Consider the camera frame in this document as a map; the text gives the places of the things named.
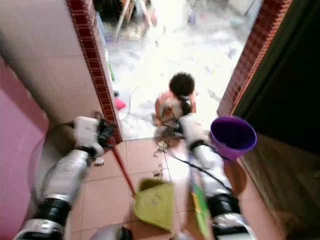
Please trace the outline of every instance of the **cable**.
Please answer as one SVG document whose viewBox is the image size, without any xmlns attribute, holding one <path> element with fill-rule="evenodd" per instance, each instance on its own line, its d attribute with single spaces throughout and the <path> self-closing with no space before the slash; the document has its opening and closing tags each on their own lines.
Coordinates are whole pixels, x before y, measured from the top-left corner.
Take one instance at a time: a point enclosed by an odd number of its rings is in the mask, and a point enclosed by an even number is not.
<svg viewBox="0 0 320 240">
<path fill-rule="evenodd" d="M 171 151 L 169 151 L 169 150 L 167 150 L 166 152 L 167 152 L 171 157 L 179 160 L 180 162 L 183 162 L 183 163 L 189 165 L 190 167 L 195 168 L 195 169 L 198 169 L 200 172 L 203 172 L 203 173 L 207 174 L 208 176 L 210 176 L 211 178 L 213 178 L 214 180 L 216 180 L 216 181 L 217 181 L 218 183 L 220 183 L 224 188 L 226 188 L 227 190 L 229 190 L 229 191 L 232 193 L 232 189 L 231 189 L 230 187 L 226 186 L 221 180 L 219 180 L 218 178 L 216 178 L 215 176 L 213 176 L 211 173 L 207 172 L 207 171 L 204 170 L 203 168 L 201 168 L 201 167 L 199 167 L 199 166 L 196 166 L 196 165 L 194 165 L 194 164 L 192 164 L 192 163 L 190 163 L 190 162 L 188 162 L 188 161 L 184 161 L 184 160 L 178 158 L 177 156 L 175 156 L 175 155 L 174 155 Z"/>
<path fill-rule="evenodd" d="M 47 138 L 52 135 L 56 130 L 60 129 L 61 127 L 65 127 L 65 126 L 69 126 L 69 127 L 74 127 L 74 123 L 73 121 L 71 122 L 65 122 L 65 123 L 61 123 L 61 124 L 58 124 L 56 126 L 54 126 L 53 128 L 51 128 L 43 138 L 41 138 L 37 144 L 34 146 L 33 150 L 32 150 L 32 154 L 31 154 L 31 157 L 30 157 L 30 161 L 28 163 L 28 188 L 30 189 L 31 191 L 31 197 L 33 199 L 33 201 L 35 202 L 35 204 L 39 204 L 39 199 L 40 197 L 37 196 L 37 191 L 35 189 L 35 186 L 33 184 L 33 179 L 31 177 L 31 169 L 33 169 L 35 166 L 34 166 L 34 161 L 36 159 L 36 149 L 43 146 L 41 143 L 45 144 Z M 51 172 L 51 170 L 55 167 L 56 165 L 53 165 L 49 170 L 48 172 L 44 175 L 44 179 L 46 179 L 48 177 L 48 174 Z"/>
</svg>

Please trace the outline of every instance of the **pink object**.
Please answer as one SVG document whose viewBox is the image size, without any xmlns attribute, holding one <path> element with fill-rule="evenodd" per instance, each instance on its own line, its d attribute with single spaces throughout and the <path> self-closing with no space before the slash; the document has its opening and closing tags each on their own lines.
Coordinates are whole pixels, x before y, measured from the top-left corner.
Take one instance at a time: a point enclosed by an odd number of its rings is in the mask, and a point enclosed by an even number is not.
<svg viewBox="0 0 320 240">
<path fill-rule="evenodd" d="M 44 112 L 2 58 L 0 79 L 0 239 L 12 240 L 27 213 L 29 179 L 34 179 L 41 140 L 49 124 Z M 33 151 L 34 159 L 30 162 Z"/>
<path fill-rule="evenodd" d="M 115 107 L 116 109 L 120 110 L 126 107 L 126 103 L 119 98 L 115 97 Z"/>
</svg>

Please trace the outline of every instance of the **dustpan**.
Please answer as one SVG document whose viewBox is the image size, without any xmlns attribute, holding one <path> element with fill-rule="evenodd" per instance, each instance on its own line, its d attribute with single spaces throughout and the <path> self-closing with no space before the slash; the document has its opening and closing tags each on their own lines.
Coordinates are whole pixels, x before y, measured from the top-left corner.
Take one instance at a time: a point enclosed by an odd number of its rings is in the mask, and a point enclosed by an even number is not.
<svg viewBox="0 0 320 240">
<path fill-rule="evenodd" d="M 172 183 L 145 178 L 135 195 L 133 212 L 141 221 L 172 232 L 174 186 Z"/>
</svg>

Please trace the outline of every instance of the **bucket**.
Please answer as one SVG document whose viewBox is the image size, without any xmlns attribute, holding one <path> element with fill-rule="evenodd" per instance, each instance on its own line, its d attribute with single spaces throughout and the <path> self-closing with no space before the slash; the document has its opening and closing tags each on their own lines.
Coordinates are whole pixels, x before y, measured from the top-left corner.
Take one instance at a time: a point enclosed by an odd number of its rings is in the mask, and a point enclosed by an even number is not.
<svg viewBox="0 0 320 240">
<path fill-rule="evenodd" d="M 172 232 L 173 184 L 153 178 L 143 179 L 135 195 L 133 212 L 138 219 Z"/>
<path fill-rule="evenodd" d="M 217 151 L 231 160 L 236 160 L 257 143 L 254 128 L 237 116 L 218 117 L 212 122 L 210 133 Z"/>
</svg>

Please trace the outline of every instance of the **red tile border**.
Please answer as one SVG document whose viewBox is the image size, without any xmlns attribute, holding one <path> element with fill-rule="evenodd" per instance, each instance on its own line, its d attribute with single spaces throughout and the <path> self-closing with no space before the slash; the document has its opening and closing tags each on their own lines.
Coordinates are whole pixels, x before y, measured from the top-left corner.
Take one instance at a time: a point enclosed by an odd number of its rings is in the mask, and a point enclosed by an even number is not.
<svg viewBox="0 0 320 240">
<path fill-rule="evenodd" d="M 262 2 L 251 33 L 219 104 L 217 110 L 219 116 L 234 113 L 291 2 L 292 0 L 264 0 Z"/>
<path fill-rule="evenodd" d="M 122 142 L 110 79 L 99 54 L 98 26 L 92 0 L 65 0 L 105 119 L 116 123 L 113 140 Z"/>
</svg>

